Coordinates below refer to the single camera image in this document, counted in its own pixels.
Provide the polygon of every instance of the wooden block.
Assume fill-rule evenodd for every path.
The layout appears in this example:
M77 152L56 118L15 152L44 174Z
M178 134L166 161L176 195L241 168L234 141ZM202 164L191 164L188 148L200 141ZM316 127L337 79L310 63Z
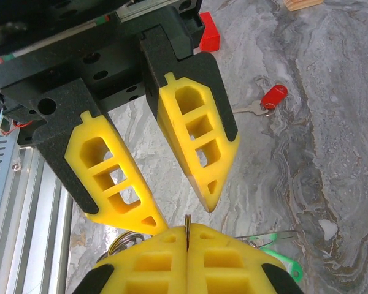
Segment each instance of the wooden block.
M290 11L295 11L323 3L323 0L284 0L285 6Z

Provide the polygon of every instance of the red wire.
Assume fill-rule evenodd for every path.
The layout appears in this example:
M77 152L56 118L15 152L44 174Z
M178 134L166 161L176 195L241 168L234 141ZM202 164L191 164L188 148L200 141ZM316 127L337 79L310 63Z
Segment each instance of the red wire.
M17 128L22 128L22 127L27 127L29 125L31 125L33 123L33 121L29 121L26 122L25 124L19 124L16 121L13 121L13 124L15 127L13 127L12 129L10 129L8 132L2 132L3 136L8 136L9 134L11 134L14 130L16 130Z

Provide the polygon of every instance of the red block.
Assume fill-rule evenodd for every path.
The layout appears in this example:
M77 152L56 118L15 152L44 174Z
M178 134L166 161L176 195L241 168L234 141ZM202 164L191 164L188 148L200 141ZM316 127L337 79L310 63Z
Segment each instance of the red block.
M201 40L201 51L203 52L215 52L220 49L220 33L213 21L210 12L204 12L200 14L204 23L205 29Z

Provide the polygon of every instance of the silver key ring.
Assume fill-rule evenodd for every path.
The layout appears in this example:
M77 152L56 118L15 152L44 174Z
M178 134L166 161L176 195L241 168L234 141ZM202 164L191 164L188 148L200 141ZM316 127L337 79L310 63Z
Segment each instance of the silver key ring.
M265 106L260 105L262 109L268 109L269 112L266 113L266 116L272 116L275 113L275 105L273 103L267 103Z

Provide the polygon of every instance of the marble surface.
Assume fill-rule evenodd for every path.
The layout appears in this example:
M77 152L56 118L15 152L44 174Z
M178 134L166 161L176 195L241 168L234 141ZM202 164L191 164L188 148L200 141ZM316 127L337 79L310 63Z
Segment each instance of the marble surface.
M212 214L183 175L144 98L111 112L170 225L231 236L295 229L277 250L304 267L305 293L368 293L368 0L289 12L282 0L204 0L221 32L215 53L233 108L276 83L274 116L236 115L242 142ZM67 292L120 233L77 207Z

